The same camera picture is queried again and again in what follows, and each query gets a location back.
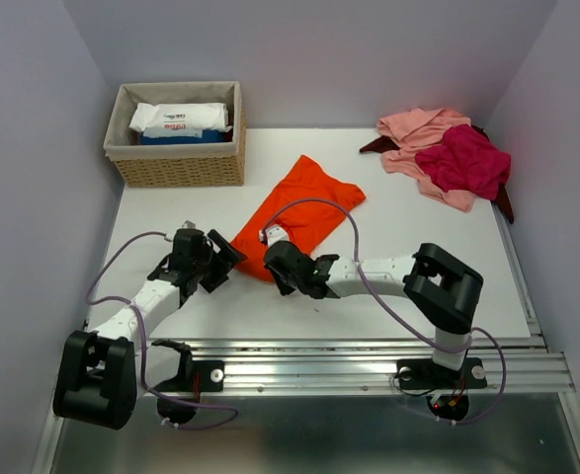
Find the orange t-shirt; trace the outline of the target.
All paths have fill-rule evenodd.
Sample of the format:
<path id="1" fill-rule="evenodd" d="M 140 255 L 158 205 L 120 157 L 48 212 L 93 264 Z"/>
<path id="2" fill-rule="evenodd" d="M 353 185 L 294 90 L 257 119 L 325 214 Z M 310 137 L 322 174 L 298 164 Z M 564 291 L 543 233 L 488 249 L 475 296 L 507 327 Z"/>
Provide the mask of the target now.
<path id="1" fill-rule="evenodd" d="M 231 245 L 246 256 L 237 270 L 272 283 L 264 268 L 266 247 L 259 240 L 268 221 L 281 226 L 301 251 L 311 253 L 345 220 L 331 202 L 351 211 L 365 200 L 360 187 L 331 177 L 316 161 L 300 156 L 232 239 Z"/>

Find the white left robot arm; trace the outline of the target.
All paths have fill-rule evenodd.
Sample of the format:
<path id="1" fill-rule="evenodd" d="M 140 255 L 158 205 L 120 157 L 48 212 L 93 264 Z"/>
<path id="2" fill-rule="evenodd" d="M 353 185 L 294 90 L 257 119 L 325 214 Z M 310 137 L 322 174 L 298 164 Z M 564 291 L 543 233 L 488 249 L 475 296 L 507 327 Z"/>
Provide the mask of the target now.
<path id="1" fill-rule="evenodd" d="M 156 397 L 164 425 L 188 430 L 205 407 L 204 393 L 223 389 L 225 364 L 196 360 L 191 347 L 150 334 L 202 288 L 213 292 L 246 257 L 216 230 L 180 228 L 171 251 L 152 270 L 134 298 L 85 297 L 90 306 L 108 301 L 122 309 L 91 331 L 75 331 L 62 351 L 52 400 L 57 417 L 121 429 L 137 399 Z"/>

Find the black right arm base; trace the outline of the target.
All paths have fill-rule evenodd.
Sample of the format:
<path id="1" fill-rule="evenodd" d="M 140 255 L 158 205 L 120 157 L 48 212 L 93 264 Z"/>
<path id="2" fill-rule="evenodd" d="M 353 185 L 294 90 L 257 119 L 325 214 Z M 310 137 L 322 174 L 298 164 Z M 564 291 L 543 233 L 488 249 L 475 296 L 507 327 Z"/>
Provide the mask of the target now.
<path id="1" fill-rule="evenodd" d="M 435 417 L 455 423 L 468 414 L 468 392 L 488 387 L 482 360 L 477 357 L 467 357 L 459 370 L 442 367 L 429 358 L 399 360 L 393 381 L 403 394 L 424 397 Z"/>

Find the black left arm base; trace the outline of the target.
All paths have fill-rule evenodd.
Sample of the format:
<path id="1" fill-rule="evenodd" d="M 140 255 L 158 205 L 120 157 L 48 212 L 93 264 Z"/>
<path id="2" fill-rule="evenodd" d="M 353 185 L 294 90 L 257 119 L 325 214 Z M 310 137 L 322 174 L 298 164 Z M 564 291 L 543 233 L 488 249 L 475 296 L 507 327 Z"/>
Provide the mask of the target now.
<path id="1" fill-rule="evenodd" d="M 204 395 L 223 391 L 223 360 L 198 359 L 190 345 L 171 339 L 154 340 L 149 348 L 163 357 L 157 361 L 158 376 L 147 378 L 147 392 L 156 397 L 156 411 L 163 426 L 200 431 L 218 428 L 235 418 L 238 412 L 233 407 L 203 400 Z"/>

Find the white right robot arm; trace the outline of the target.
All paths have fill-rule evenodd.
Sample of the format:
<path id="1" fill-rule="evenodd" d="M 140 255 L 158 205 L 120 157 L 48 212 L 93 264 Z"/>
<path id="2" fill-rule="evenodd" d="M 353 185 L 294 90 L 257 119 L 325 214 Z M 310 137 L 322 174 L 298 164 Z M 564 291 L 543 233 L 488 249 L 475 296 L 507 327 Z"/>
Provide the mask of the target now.
<path id="1" fill-rule="evenodd" d="M 411 256 L 362 262 L 337 254 L 313 259 L 289 241 L 264 254 L 264 268 L 279 292 L 313 299 L 370 295 L 382 308 L 386 296 L 406 298 L 435 328 L 431 379 L 450 385 L 463 374 L 483 276 L 442 247 L 423 243 Z"/>

